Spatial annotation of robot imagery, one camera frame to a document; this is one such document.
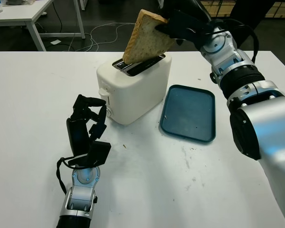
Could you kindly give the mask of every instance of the floor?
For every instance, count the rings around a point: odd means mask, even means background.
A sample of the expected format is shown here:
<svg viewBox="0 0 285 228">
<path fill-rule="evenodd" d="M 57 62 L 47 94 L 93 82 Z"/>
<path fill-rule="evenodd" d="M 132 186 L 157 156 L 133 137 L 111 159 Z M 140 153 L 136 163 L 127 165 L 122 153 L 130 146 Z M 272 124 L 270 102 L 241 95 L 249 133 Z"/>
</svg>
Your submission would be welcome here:
<svg viewBox="0 0 285 228">
<path fill-rule="evenodd" d="M 85 32 L 90 33 L 93 28 L 103 24 L 114 22 L 134 23 L 140 9 L 157 12 L 157 0 L 108 0 L 111 3 L 100 4 L 98 0 L 88 0 L 86 10 L 82 11 L 82 20 Z M 72 0 L 55 0 L 55 7 L 62 21 L 63 32 L 78 32 L 76 15 Z M 47 9 L 47 16 L 38 20 L 36 25 L 40 32 L 58 32 L 60 22 L 51 5 Z M 103 26 L 95 29 L 92 33 L 96 42 L 110 42 L 116 39 L 118 25 Z M 124 25 L 118 28 L 118 38 L 114 43 L 99 45 L 98 51 L 124 51 L 131 36 L 133 25 Z M 255 30 L 259 41 L 260 50 L 271 50 L 285 65 L 285 19 L 265 19 Z M 59 45 L 51 45 L 55 38 L 43 38 L 48 51 L 74 51 L 91 45 L 90 36 L 81 38 L 61 38 Z M 248 38 L 241 46 L 242 50 L 252 50 L 252 38 Z M 0 51 L 36 51 L 36 47 L 25 28 L 0 27 Z M 194 45 L 184 42 L 181 46 L 173 46 L 171 51 L 193 51 Z"/>
</svg>

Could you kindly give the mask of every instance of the white toaster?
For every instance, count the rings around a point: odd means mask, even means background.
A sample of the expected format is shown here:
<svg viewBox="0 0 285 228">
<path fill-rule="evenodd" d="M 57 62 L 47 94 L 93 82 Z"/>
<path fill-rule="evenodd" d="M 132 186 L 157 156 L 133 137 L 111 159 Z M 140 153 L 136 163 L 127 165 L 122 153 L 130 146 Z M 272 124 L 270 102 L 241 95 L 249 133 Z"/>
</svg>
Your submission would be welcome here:
<svg viewBox="0 0 285 228">
<path fill-rule="evenodd" d="M 167 53 L 137 64 L 122 59 L 102 64 L 97 79 L 107 116 L 127 125 L 156 106 L 165 97 L 170 67 Z"/>
</svg>

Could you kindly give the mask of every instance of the plastic tray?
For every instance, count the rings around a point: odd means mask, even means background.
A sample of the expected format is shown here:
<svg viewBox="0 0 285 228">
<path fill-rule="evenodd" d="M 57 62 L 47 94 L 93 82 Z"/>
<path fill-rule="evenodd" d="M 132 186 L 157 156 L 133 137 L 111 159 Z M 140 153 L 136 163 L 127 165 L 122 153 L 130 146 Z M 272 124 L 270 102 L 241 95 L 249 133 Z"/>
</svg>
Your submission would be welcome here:
<svg viewBox="0 0 285 228">
<path fill-rule="evenodd" d="M 203 142 L 216 136 L 215 97 L 208 90 L 171 86 L 161 117 L 161 128 L 168 134 Z"/>
</svg>

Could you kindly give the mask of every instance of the slice of bread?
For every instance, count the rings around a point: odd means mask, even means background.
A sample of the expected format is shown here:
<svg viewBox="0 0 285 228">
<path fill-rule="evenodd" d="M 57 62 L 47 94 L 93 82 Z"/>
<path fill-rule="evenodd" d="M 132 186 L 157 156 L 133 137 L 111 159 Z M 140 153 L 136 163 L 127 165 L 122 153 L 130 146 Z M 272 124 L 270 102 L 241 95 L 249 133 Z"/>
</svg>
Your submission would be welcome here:
<svg viewBox="0 0 285 228">
<path fill-rule="evenodd" d="M 123 54 L 126 64 L 139 63 L 165 53 L 174 39 L 155 29 L 168 21 L 146 10 L 141 10 L 133 29 L 128 46 Z"/>
</svg>

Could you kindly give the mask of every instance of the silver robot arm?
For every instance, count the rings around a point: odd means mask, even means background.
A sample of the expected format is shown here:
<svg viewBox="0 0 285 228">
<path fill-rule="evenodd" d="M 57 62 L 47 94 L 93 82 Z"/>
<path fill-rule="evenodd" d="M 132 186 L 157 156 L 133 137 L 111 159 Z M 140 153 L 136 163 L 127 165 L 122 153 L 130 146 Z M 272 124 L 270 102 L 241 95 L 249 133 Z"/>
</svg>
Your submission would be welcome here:
<svg viewBox="0 0 285 228">
<path fill-rule="evenodd" d="M 285 217 L 285 95 L 261 78 L 229 31 L 210 37 L 200 51 L 227 98 L 238 149 L 260 162 Z"/>
<path fill-rule="evenodd" d="M 101 107 L 99 114 L 92 112 L 90 107 Z M 94 205 L 97 203 L 95 186 L 100 179 L 99 166 L 105 163 L 111 149 L 109 143 L 97 141 L 106 129 L 105 101 L 79 95 L 73 109 L 66 126 L 74 156 L 60 158 L 57 162 L 56 176 L 66 195 L 57 228 L 90 227 Z M 86 123 L 90 119 L 96 124 L 88 131 Z M 73 185 L 68 191 L 60 176 L 59 167 L 62 163 L 73 169 Z"/>
<path fill-rule="evenodd" d="M 285 95 L 255 66 L 258 41 L 251 60 L 237 49 L 225 21 L 211 20 L 199 0 L 167 0 L 161 15 L 169 22 L 158 31 L 179 45 L 193 42 L 211 64 L 210 78 L 227 99 L 234 142 L 242 154 L 260 162 L 285 217 Z M 243 27 L 257 40 L 243 24 L 234 29 Z"/>
</svg>

